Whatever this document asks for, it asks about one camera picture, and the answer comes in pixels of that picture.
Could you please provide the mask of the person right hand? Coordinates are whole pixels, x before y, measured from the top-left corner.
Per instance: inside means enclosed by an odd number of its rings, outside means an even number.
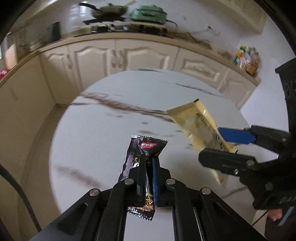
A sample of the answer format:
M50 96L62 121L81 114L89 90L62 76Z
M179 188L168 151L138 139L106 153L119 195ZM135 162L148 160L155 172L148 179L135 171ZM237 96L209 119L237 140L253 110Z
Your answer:
M268 217L272 221L280 220L282 218L282 215L283 215L282 209L271 209L268 211Z

